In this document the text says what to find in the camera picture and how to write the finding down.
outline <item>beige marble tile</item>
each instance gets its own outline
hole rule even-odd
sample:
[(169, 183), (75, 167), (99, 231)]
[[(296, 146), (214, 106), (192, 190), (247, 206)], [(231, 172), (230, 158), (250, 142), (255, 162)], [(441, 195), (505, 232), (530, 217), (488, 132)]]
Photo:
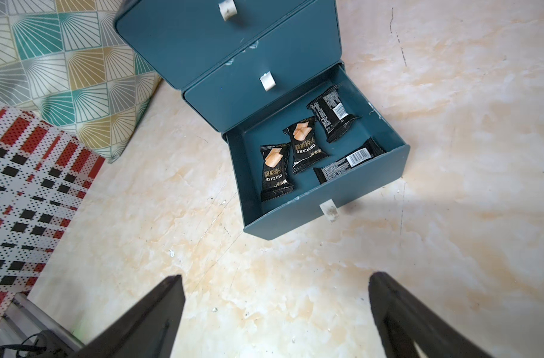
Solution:
[(31, 299), (88, 342), (182, 274), (174, 357), (382, 357), (383, 270), (495, 356), (544, 356), (544, 1), (338, 11), (348, 74), (412, 146), (402, 179), (333, 224), (244, 234), (227, 146), (163, 83)]

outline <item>dry cake packet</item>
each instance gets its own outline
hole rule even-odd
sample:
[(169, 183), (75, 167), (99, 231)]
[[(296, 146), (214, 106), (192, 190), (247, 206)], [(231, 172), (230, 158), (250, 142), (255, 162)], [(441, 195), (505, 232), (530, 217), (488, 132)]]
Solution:
[(344, 156), (339, 161), (335, 161), (324, 168), (314, 168), (314, 172), (318, 177), (319, 183), (324, 184), (325, 182), (346, 173), (348, 170), (351, 170), (364, 161), (373, 159), (383, 153), (385, 153), (385, 151), (377, 144), (373, 137), (370, 137), (361, 147)]
[(324, 127), (328, 143), (340, 139), (358, 118), (346, 112), (337, 89), (337, 85), (331, 86), (307, 105)]
[(262, 159), (262, 191), (260, 199), (265, 202), (294, 191), (294, 185), (288, 181), (286, 166), (290, 143), (260, 147)]
[(284, 133), (290, 136), (292, 152), (294, 153), (294, 175), (308, 169), (323, 158), (329, 157), (316, 143), (314, 135), (314, 117), (303, 119), (284, 129)]

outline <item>red and white checkered mat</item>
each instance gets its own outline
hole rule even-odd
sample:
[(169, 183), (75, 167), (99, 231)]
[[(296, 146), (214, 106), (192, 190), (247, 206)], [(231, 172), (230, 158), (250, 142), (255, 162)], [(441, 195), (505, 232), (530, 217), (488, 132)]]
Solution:
[(71, 134), (0, 103), (0, 319), (32, 288), (103, 161)]

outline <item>white drawer handle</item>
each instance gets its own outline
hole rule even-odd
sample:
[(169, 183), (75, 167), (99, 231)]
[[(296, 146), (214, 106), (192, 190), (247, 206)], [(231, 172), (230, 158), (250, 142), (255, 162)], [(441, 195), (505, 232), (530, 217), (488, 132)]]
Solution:
[(324, 213), (326, 218), (330, 220), (330, 222), (334, 222), (338, 218), (340, 218), (338, 209), (336, 208), (336, 205), (334, 204), (334, 201), (332, 199), (328, 200), (325, 203), (321, 203), (319, 205), (319, 208), (322, 209), (322, 212)]
[(234, 5), (234, 0), (224, 0), (218, 4), (220, 9), (220, 15), (226, 20), (230, 19), (237, 14), (236, 5)]
[(262, 85), (264, 86), (264, 90), (267, 92), (270, 88), (276, 86), (276, 82), (274, 81), (274, 77), (272, 77), (272, 74), (270, 72), (266, 72), (264, 75), (260, 77), (260, 82), (262, 82)]

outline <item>pillow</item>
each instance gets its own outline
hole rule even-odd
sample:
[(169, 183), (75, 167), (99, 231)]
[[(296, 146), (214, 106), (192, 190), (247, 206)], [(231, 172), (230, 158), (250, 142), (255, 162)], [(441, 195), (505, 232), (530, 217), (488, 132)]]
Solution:
[(160, 82), (113, 28), (120, 0), (0, 0), (0, 101), (115, 161)]

